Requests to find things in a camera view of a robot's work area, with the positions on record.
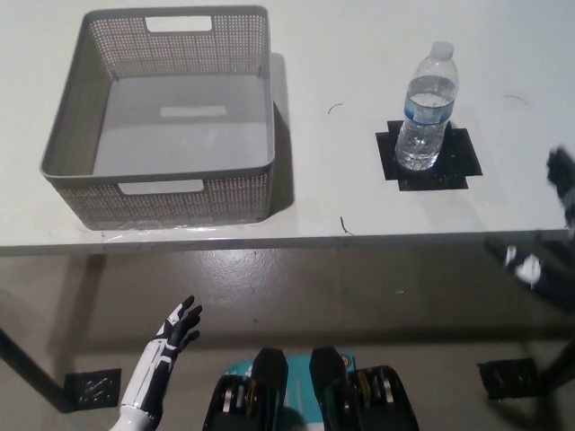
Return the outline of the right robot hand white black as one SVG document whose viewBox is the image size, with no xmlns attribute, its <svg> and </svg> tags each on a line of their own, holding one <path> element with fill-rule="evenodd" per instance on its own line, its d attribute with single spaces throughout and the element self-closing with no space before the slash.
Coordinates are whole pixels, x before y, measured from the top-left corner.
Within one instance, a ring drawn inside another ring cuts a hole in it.
<svg viewBox="0 0 575 431">
<path fill-rule="evenodd" d="M 562 204 L 566 237 L 546 240 L 540 233 L 529 249 L 489 238 L 485 250 L 523 290 L 567 313 L 574 312 L 574 159 L 562 146 L 548 156 L 547 179 Z"/>
</svg>

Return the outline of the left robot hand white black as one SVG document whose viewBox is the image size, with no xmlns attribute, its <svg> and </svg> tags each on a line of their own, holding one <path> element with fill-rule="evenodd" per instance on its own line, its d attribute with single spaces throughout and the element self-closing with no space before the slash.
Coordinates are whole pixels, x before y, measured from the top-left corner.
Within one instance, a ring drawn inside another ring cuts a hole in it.
<svg viewBox="0 0 575 431">
<path fill-rule="evenodd" d="M 159 420 L 164 396 L 178 355 L 199 337 L 201 305 L 193 295 L 179 303 L 165 319 L 146 348 L 132 374 L 120 406 L 143 411 Z"/>
</svg>

